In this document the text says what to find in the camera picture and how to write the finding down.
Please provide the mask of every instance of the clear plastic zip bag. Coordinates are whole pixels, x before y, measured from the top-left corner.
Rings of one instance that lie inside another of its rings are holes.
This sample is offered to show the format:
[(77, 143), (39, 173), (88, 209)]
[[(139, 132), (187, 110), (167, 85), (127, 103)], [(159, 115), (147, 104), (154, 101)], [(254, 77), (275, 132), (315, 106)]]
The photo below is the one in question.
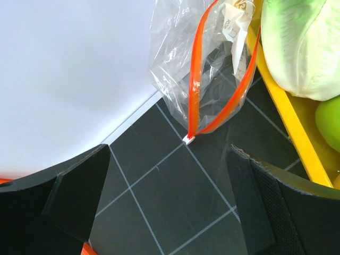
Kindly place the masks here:
[(253, 0), (157, 0), (150, 72), (186, 143), (242, 107), (256, 69), (260, 32), (252, 54), (245, 43), (254, 11)]

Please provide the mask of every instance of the green fruit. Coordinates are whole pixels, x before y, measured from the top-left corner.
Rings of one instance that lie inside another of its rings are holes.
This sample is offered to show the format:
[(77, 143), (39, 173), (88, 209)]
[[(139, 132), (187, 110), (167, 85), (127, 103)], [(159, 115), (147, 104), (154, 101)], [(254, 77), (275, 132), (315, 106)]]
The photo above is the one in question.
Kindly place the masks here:
[(321, 102), (315, 119), (326, 142), (340, 152), (340, 96)]

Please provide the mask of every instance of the white wall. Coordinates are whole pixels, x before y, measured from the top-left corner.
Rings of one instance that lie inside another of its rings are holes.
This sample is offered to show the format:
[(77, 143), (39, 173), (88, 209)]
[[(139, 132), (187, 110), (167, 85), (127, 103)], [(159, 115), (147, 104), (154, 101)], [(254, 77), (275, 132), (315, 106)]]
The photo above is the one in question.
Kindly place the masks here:
[(101, 143), (156, 89), (154, 0), (0, 2), (0, 177)]

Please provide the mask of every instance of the cabbage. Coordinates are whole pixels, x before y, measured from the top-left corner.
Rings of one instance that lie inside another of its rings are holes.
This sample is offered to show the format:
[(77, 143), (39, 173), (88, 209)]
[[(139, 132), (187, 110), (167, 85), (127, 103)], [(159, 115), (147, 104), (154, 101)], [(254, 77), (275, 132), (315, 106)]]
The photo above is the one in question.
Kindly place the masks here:
[(318, 101), (340, 95), (340, 0), (264, 0), (261, 29), (281, 88)]

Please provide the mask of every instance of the yellow bin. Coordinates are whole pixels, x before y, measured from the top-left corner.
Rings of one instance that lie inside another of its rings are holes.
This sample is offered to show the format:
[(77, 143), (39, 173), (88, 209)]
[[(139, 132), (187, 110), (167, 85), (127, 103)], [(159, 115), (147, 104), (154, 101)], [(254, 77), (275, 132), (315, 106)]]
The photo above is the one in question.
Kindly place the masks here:
[[(262, 0), (254, 0), (254, 3), (257, 10), (255, 16), (259, 16)], [(254, 20), (249, 29), (247, 44), (251, 50), (254, 49), (259, 24), (259, 20)], [(332, 182), (340, 174), (340, 154), (326, 144), (317, 129), (315, 111), (319, 102), (293, 97), (281, 89), (269, 73), (261, 45), (257, 66), (309, 179), (333, 187)]]

